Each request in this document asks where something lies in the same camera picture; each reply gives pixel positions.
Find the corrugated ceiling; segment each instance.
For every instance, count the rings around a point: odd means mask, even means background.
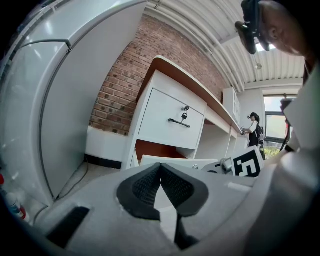
[[[272,49],[255,55],[246,52],[235,30],[243,21],[242,0],[149,0],[145,14],[174,27],[196,44],[238,92],[256,82],[281,86],[300,83],[304,59]]]

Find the red brick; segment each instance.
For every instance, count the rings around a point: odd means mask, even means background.
[[[131,120],[124,119],[124,118],[121,120],[121,123],[124,124],[124,125],[127,125],[127,126],[131,125],[131,122],[132,122]]]
[[[114,77],[111,77],[111,76],[108,77],[108,81],[109,81],[110,83],[115,84],[115,85],[119,84],[119,80],[116,79],[116,78],[114,78]]]
[[[104,99],[104,98],[99,98],[99,101],[98,101],[100,104],[102,105],[105,105],[105,106],[110,106],[111,104],[111,101],[110,100],[107,100],[107,99]]]
[[[140,55],[139,55],[139,54],[136,54],[136,52],[137,52],[137,51],[132,52],[132,51],[127,50],[127,54],[128,54],[129,56],[139,58]]]
[[[120,92],[120,91],[116,91],[114,93],[115,96],[118,96],[119,98],[122,98],[122,99],[126,99],[128,101],[131,101],[131,102],[134,102],[136,100],[135,97],[131,96],[131,95],[128,95],[128,94],[125,94],[123,92]]]
[[[128,67],[126,67],[126,66],[122,66],[122,65],[120,65],[120,64],[114,64],[113,65],[114,67],[117,67],[119,70],[122,70],[122,71],[127,71],[127,72],[130,72],[131,71],[131,69],[130,68],[128,68]]]
[[[223,89],[228,86],[214,64],[178,31],[144,15],[135,38],[105,78],[92,111],[90,126],[128,135],[141,83],[157,55],[185,69],[219,100],[222,99]]]
[[[127,62],[121,61],[121,60],[118,61],[118,64],[121,65],[121,66],[124,66],[124,67],[127,67],[127,66],[128,66],[128,63],[127,63]]]
[[[122,88],[122,92],[124,94],[129,94],[129,95],[133,95],[134,94],[134,91],[133,90],[130,90],[130,89],[127,89],[127,88]]]
[[[133,108],[127,107],[127,106],[124,107],[124,111],[127,113],[131,113],[131,114],[133,114],[135,112],[135,110]]]
[[[130,126],[126,125],[124,128],[123,128],[125,131],[129,132],[130,131]]]
[[[131,102],[129,100],[119,98],[119,103],[125,106],[129,106]]]
[[[113,65],[113,68],[111,69],[111,71],[119,75],[122,75],[124,73],[121,69],[116,68],[115,65]]]
[[[127,78],[127,79],[126,79],[126,82],[129,83],[129,84],[132,84],[132,85],[134,85],[134,86],[140,85],[140,83],[139,83],[138,81],[135,81],[135,80],[133,80],[133,79],[131,79],[131,78]]]
[[[134,49],[133,47],[131,47],[131,44],[129,44],[128,48],[126,49],[126,52],[130,52],[130,53],[133,53],[135,54],[137,52],[136,49]]]
[[[133,84],[129,84],[127,82],[120,82],[120,85],[123,86],[123,87],[126,87],[126,88],[129,88],[129,89],[132,89],[136,92],[139,92],[140,91],[140,86],[136,86],[136,85],[133,85]]]
[[[135,108],[137,107],[137,103],[131,102],[128,106],[129,106],[130,108],[135,109]]]
[[[99,118],[103,118],[106,119],[107,118],[107,114],[101,111],[96,110],[95,112],[95,116],[99,117]]]
[[[114,90],[116,90],[116,91],[120,91],[121,92],[121,90],[122,90],[122,87],[121,86],[119,86],[119,85],[117,85],[117,84],[113,84],[113,83],[110,83],[110,86],[109,86],[110,88],[112,88],[112,89],[114,89]]]
[[[126,57],[128,59],[131,59],[132,58],[132,55],[129,55],[128,53],[122,53],[122,56],[123,57]]]
[[[143,60],[144,62],[146,63],[149,63],[151,64],[152,60],[150,60],[149,58],[146,58],[146,57],[142,57],[142,56],[139,56],[139,59]]]
[[[115,97],[113,95],[110,95],[110,94],[107,94],[107,93],[104,93],[104,92],[99,92],[98,97],[104,98],[104,99],[108,99],[108,100],[110,100],[112,102],[118,102],[119,101],[119,99],[117,97]]]
[[[104,129],[104,126],[102,124],[95,123],[95,122],[93,122],[91,126],[93,128],[99,129],[99,130],[103,130]]]
[[[119,79],[121,81],[125,81],[126,78],[123,75],[117,74],[117,73],[113,73],[113,72],[109,72],[108,76],[112,77],[112,78],[116,78]]]
[[[140,63],[140,64],[142,64],[142,65],[145,65],[146,67],[149,67],[149,66],[150,66],[150,63],[148,63],[148,62],[140,59],[140,57],[139,57],[139,58],[137,58],[137,57],[132,57],[132,60],[135,61],[135,62],[138,62],[138,63]]]
[[[111,120],[111,121],[114,121],[114,122],[118,122],[118,123],[121,123],[121,120],[122,120],[121,117],[118,117],[118,116],[112,115],[112,114],[109,114],[107,119]]]
[[[110,94],[110,95],[114,95],[115,94],[115,90],[112,90],[108,87],[103,87],[103,92],[104,93],[107,93],[107,94]]]

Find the key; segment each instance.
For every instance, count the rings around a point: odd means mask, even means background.
[[[187,113],[183,113],[181,117],[182,117],[182,121],[181,121],[181,123],[182,123],[184,120],[187,119],[188,114]]]

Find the floor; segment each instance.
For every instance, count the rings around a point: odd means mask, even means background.
[[[87,185],[91,181],[93,181],[101,176],[114,174],[117,172],[120,172],[120,170],[113,169],[113,168],[106,168],[103,166],[98,166],[98,165],[84,162],[78,168],[78,170],[73,174],[73,176],[70,178],[68,183],[64,186],[64,188],[62,189],[62,191],[59,195],[59,198],[62,199],[62,198],[69,197],[70,195],[74,194],[76,191],[80,190],[81,188],[83,188],[85,185]]]

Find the white baseboard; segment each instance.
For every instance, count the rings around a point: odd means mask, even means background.
[[[85,153],[87,155],[122,162],[128,137],[88,127]]]

